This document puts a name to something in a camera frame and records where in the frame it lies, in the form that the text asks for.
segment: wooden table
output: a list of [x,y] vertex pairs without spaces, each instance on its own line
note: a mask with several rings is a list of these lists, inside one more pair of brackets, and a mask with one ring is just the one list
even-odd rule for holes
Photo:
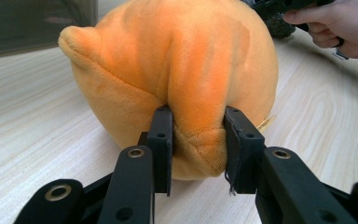
[[[100,1],[100,16],[117,3]],[[323,182],[358,181],[358,60],[341,61],[296,31],[275,40],[276,119],[267,146],[295,151]],[[0,57],[0,223],[12,223],[50,181],[89,185],[114,170],[119,148],[90,111],[58,48]],[[258,223],[255,196],[229,196],[223,176],[172,182],[156,223]]]

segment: light wood surface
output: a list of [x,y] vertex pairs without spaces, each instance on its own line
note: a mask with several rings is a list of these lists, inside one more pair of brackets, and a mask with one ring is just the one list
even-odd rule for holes
[[[100,1],[100,16],[117,2]],[[296,31],[274,40],[280,63],[268,147],[295,151],[325,183],[358,181],[358,60],[341,61]],[[84,186],[114,170],[119,148],[90,111],[58,48],[0,57],[0,223],[12,223],[42,186]],[[255,196],[229,196],[223,176],[172,182],[156,223],[258,223]]]

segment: human hand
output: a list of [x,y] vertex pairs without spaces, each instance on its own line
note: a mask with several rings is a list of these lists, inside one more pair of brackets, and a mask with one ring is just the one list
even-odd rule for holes
[[285,13],[284,20],[292,24],[307,23],[313,42],[321,48],[339,44],[339,51],[350,58],[358,58],[358,0],[336,0],[325,6],[310,6]]

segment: orange plush toy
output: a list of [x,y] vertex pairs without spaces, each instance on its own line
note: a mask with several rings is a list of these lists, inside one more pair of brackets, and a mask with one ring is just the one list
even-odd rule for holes
[[59,44],[78,87],[122,148],[173,112],[172,177],[226,169],[227,105],[255,125],[269,117],[278,64],[264,22],[239,0],[132,0],[95,26],[68,27]]

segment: black bracket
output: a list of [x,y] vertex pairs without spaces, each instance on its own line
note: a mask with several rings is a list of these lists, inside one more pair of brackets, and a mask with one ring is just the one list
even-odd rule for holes
[[[85,188],[71,179],[46,184],[15,223],[153,223],[155,193],[171,191],[172,121],[172,111],[159,107],[112,174]],[[266,147],[239,109],[226,108],[224,126],[230,191],[255,194],[263,223],[358,223],[358,183],[347,194],[320,182],[295,152]]]

